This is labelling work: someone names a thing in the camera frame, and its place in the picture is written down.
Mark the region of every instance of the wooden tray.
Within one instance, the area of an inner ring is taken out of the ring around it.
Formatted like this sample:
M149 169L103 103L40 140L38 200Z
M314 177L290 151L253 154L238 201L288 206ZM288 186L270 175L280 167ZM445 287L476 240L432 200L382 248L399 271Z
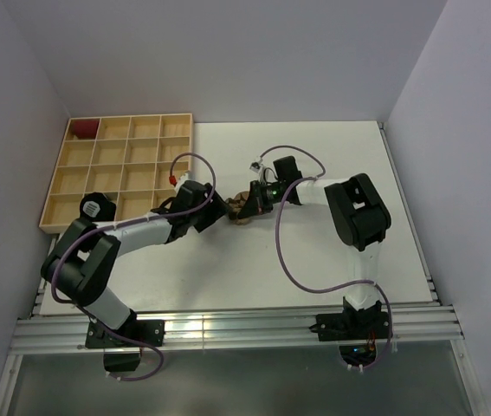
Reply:
M191 114L70 119L40 228L49 234L65 231L91 192L103 192L116 204L119 221L157 208L175 195L168 182L170 163L192 150L192 136ZM174 174L190 169L191 158L182 158Z

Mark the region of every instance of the black bracket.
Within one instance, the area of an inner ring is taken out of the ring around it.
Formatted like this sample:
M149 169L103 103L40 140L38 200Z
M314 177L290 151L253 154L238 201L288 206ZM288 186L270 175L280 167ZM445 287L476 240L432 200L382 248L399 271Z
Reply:
M318 335L318 341L358 341L366 340L373 331L375 339L387 339L390 328L387 312L372 315L369 325L352 327L348 325L348 317L341 314L316 315L316 323L309 329Z
M165 322L162 320L139 320L139 337L135 341L142 341L151 344L154 347L161 347L165 338ZM104 349L104 348L123 348L135 347L128 342L123 342L109 336L105 330L96 323L90 322L87 328L86 348L87 349Z

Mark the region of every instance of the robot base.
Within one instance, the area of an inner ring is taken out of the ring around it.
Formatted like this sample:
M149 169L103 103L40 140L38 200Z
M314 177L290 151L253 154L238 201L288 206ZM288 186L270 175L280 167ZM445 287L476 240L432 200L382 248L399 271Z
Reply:
M161 320L136 321L133 333L137 336L133 339L161 347L165 338L165 322ZM131 343L111 338L104 329L96 323L90 322L87 328L86 348L105 349L135 347Z

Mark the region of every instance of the brown object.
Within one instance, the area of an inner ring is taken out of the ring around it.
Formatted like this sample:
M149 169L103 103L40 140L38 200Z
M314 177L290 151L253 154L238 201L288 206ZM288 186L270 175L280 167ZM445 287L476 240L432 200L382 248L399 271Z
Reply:
M103 192L116 204L116 221L145 215L169 197L170 164L193 149L191 114L72 119L68 122L40 228L65 231L80 215L80 201ZM179 178L191 169L186 156L174 166Z
M231 210L234 213L238 213L245 205L245 202L247 202L248 197L249 197L249 191L239 192L235 198L226 199L226 204L229 205L229 208L231 208ZM235 225L245 225L248 224L250 221L251 218L230 220L230 222Z

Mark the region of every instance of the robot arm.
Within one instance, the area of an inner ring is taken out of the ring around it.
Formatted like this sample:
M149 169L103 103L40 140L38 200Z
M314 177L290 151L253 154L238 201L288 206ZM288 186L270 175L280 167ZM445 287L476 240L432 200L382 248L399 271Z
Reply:
M169 201L170 207L166 207L168 204L161 206L149 212L148 218L188 211L202 204L206 195L212 191L210 184L202 185L186 179L180 182L177 196ZM209 204L190 215L160 218L99 232L71 253L62 266L57 288L117 334L126 338L144 339L145 328L138 322L135 312L107 287L114 262L131 251L149 245L171 243L184 236L191 227L201 232L227 212L227 205L214 192ZM96 228L97 225L88 219L76 219L48 255L41 269L42 277L51 283L55 268L68 248L78 238ZM87 258L83 258L81 253L87 253Z

